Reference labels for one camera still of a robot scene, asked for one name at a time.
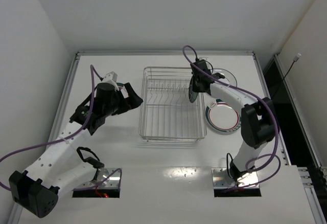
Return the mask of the blue floral green plate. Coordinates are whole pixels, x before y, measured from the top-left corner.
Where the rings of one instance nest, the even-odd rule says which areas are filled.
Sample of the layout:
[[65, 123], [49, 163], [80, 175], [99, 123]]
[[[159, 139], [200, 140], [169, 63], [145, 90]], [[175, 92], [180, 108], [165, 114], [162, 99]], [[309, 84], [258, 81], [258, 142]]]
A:
[[194, 103], [197, 100], [198, 93], [201, 91], [200, 87], [198, 86], [197, 82], [192, 78], [189, 83], [188, 88], [188, 97], [191, 103]]

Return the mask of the white plate grey rim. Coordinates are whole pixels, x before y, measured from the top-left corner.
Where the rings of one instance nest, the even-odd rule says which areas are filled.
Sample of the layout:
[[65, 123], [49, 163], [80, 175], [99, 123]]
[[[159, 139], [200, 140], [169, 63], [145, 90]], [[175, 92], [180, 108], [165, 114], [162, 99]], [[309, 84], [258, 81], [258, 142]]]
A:
[[212, 75], [220, 82], [226, 83], [232, 86], [238, 86], [237, 79], [233, 73], [226, 69], [215, 68], [212, 70]]

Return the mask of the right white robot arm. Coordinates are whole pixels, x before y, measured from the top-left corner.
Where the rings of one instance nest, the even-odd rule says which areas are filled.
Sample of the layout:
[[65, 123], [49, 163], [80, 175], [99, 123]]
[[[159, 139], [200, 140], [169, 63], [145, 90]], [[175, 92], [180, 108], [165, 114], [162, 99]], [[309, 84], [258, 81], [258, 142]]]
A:
[[278, 145], [279, 127], [275, 118], [273, 102], [268, 97], [260, 98], [243, 88], [230, 84], [219, 73], [213, 73], [205, 60], [196, 58], [190, 63], [192, 77], [189, 86], [189, 99], [198, 93], [206, 93], [212, 98], [221, 99], [241, 118], [242, 144], [237, 155], [227, 164], [226, 179], [233, 183], [247, 173], [267, 167], [277, 156], [262, 154], [270, 141]]

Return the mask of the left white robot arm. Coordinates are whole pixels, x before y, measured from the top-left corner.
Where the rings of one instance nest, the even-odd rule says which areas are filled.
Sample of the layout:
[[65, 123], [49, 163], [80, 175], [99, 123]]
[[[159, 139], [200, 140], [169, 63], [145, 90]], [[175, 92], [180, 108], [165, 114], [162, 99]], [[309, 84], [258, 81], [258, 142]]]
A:
[[64, 163], [85, 148], [82, 144], [105, 123], [109, 116], [138, 108], [143, 100], [130, 83], [124, 84], [125, 97], [116, 82], [106, 81], [92, 87], [91, 93], [76, 108], [65, 129], [44, 153], [23, 172], [9, 177], [13, 200], [39, 218], [46, 217], [59, 198], [86, 181], [93, 181], [105, 165], [95, 156], [82, 159], [73, 170], [60, 173]]

